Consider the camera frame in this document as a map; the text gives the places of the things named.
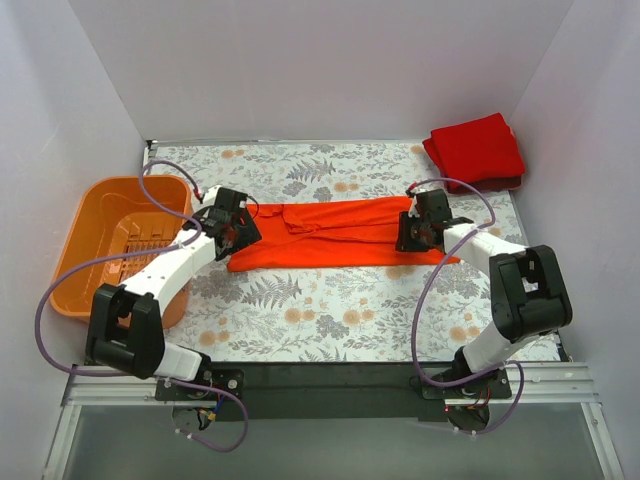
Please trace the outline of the orange t-shirt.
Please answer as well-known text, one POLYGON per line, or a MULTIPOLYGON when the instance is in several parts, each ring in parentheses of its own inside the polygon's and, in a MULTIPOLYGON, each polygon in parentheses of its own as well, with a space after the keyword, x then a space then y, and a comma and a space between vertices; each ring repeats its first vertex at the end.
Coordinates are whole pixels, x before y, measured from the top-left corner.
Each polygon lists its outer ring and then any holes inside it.
POLYGON ((251 205, 262 239, 233 254, 227 270, 436 265, 444 257, 436 249, 395 248, 399 215, 409 206, 410 199, 400 196, 251 205))

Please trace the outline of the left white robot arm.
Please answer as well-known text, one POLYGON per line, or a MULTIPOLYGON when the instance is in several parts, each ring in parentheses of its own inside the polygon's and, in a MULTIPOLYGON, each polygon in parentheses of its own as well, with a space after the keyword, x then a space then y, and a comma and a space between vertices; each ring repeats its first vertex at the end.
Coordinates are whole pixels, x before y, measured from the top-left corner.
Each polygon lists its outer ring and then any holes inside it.
POLYGON ((165 340, 162 318, 174 297, 208 264, 261 240, 246 193, 216 186, 203 207, 185 220, 167 251, 119 285, 104 284, 93 297, 85 353, 89 360, 140 379, 178 379, 193 400, 213 386, 205 356, 165 340))

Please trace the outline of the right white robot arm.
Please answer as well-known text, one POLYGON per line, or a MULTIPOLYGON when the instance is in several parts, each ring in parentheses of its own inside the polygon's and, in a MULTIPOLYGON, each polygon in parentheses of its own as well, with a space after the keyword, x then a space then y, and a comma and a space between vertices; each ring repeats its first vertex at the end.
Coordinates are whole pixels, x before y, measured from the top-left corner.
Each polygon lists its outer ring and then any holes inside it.
POLYGON ((455 217, 444 190, 417 193, 407 189, 411 207, 399 216, 396 250, 420 253, 437 250, 444 255, 418 297, 410 333, 414 369, 420 381, 436 388, 453 388, 475 397, 489 384, 489 375, 506 366, 525 345, 571 323, 573 311, 554 250, 546 245, 526 246, 488 232, 495 213, 481 225, 455 217), (427 376, 420 365, 417 337, 420 316, 437 275, 457 257, 484 274, 489 281, 491 322, 455 354, 441 379, 427 376))

